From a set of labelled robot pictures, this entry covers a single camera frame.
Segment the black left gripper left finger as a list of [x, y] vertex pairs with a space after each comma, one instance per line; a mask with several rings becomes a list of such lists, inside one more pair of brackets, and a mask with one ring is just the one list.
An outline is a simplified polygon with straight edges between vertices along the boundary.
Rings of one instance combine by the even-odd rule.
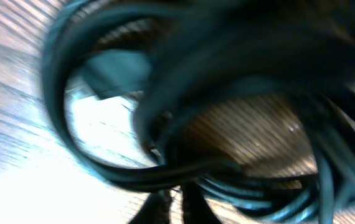
[[150, 193], [129, 224], [170, 224], [172, 197], [169, 190]]

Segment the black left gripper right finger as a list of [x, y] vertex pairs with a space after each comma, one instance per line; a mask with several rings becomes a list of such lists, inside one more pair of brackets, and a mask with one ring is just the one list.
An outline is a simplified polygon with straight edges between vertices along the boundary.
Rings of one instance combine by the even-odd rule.
[[181, 191], [184, 224], [222, 224], [208, 206], [197, 184], [183, 185]]

